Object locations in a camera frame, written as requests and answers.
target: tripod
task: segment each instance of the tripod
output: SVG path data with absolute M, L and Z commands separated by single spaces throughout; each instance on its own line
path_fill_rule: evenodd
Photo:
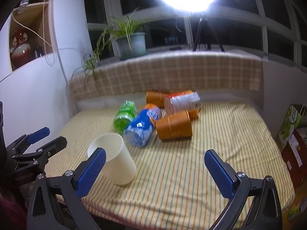
M 210 29 L 213 33 L 214 38 L 216 39 L 216 41 L 218 42 L 220 49 L 222 52 L 225 52 L 222 43 L 220 42 L 215 30 L 213 27 L 210 26 L 208 18 L 205 17 L 205 19 L 200 18 L 199 22 L 198 22 L 198 27 L 197 27 L 197 33 L 196 33 L 196 37 L 195 37 L 195 41 L 194 41 L 194 46 L 193 46 L 193 52 L 196 51 L 197 49 L 197 45 L 200 44 L 200 39 L 201 39 L 201 30 L 204 30 L 205 32 L 205 43 L 207 42 L 207 46 L 208 46 L 208 50 L 211 50 L 211 41 L 210 41 Z

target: red and white can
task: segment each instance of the red and white can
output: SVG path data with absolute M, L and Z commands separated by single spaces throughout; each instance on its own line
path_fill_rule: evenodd
M 188 94 L 170 94 L 164 99 L 164 108 L 167 115 L 181 111 L 193 111 L 201 107 L 201 99 L 197 92 Z

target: potted plant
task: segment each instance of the potted plant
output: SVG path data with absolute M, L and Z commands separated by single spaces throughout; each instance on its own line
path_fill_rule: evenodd
M 137 32 L 141 29 L 142 22 L 131 19 L 136 10 L 125 19 L 113 18 L 119 29 L 108 31 L 111 38 L 114 38 L 119 46 L 122 60 L 146 54 L 145 33 Z
M 89 72 L 92 72 L 92 76 L 97 82 L 97 76 L 96 76 L 96 65 L 97 62 L 99 61 L 99 56 L 101 55 L 102 51 L 104 50 L 105 46 L 107 44 L 110 44 L 111 40 L 108 39 L 105 41 L 105 36 L 107 34 L 108 30 L 105 29 L 102 34 L 99 36 L 99 39 L 96 44 L 96 48 L 93 50 L 93 54 L 89 54 L 89 58 L 84 59 L 84 73 L 86 76 L 89 75 Z

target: red vase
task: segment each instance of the red vase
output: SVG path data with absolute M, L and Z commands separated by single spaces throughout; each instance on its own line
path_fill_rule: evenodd
M 27 43 L 28 35 L 23 28 L 15 31 L 12 45 L 15 47 L 11 54 L 12 64 L 19 68 L 32 60 L 31 46 Z

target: blue gripper pad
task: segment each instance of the blue gripper pad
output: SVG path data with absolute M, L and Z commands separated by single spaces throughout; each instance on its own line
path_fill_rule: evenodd
M 105 163 L 106 151 L 101 149 L 91 163 L 88 164 L 76 183 L 76 194 L 78 198 L 81 199 L 88 195 Z
M 227 199 L 232 199 L 235 195 L 234 183 L 223 169 L 223 166 L 217 161 L 210 151 L 205 153 L 204 161 L 222 196 Z
M 43 138 L 49 136 L 50 130 L 47 127 L 44 127 L 37 132 L 32 133 L 27 140 L 28 144 L 35 144 L 39 140 L 42 140 Z

